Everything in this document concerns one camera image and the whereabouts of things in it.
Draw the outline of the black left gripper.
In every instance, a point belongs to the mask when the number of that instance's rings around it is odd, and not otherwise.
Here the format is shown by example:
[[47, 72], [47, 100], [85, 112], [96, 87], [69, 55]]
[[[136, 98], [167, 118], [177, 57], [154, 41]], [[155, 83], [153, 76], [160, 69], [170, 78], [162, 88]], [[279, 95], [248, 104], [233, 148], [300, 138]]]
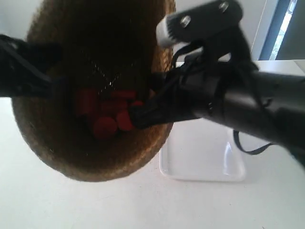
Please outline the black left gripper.
[[0, 96], [52, 97], [62, 81], [51, 79], [47, 71], [62, 60], [57, 43], [27, 42], [0, 36]]

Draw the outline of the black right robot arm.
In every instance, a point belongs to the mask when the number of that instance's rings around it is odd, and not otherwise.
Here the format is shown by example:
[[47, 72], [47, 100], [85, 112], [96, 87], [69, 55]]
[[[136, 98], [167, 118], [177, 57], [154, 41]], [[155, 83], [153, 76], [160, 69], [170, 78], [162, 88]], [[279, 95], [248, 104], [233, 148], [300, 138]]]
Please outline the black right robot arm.
[[136, 128], [203, 118], [231, 128], [239, 149], [239, 134], [245, 133], [305, 163], [304, 77], [262, 72], [251, 61], [209, 63], [191, 54], [181, 66], [154, 73], [151, 86], [156, 95], [128, 110]]

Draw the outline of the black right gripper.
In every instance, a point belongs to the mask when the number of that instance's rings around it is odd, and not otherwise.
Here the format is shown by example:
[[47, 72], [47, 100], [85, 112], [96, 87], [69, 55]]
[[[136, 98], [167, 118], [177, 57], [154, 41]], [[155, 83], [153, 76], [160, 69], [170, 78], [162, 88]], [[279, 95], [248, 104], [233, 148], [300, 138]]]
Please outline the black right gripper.
[[[173, 86], [169, 72], [148, 77], [148, 99], [128, 108], [132, 125], [146, 129], [154, 125], [204, 118], [213, 122], [236, 122], [238, 106], [232, 93], [238, 82], [237, 62], [204, 62], [199, 55], [187, 55]], [[168, 90], [167, 101], [154, 91]]]

